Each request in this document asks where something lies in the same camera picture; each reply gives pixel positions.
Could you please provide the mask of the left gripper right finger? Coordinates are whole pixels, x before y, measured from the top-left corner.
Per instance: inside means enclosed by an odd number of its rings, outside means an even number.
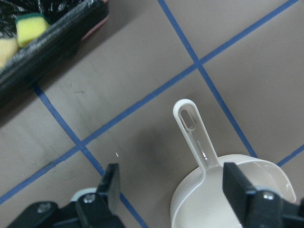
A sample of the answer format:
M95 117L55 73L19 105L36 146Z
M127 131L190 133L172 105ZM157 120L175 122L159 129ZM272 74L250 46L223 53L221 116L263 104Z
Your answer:
M245 228L256 188L235 163L226 162L222 189L238 221Z

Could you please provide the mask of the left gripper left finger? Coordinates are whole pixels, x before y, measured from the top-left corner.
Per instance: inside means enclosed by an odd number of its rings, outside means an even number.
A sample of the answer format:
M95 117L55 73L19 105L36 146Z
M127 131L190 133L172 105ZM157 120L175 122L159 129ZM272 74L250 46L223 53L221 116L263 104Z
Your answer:
M112 214L116 214L120 200L120 168L118 163L107 165L104 175L99 182L96 194L102 198Z

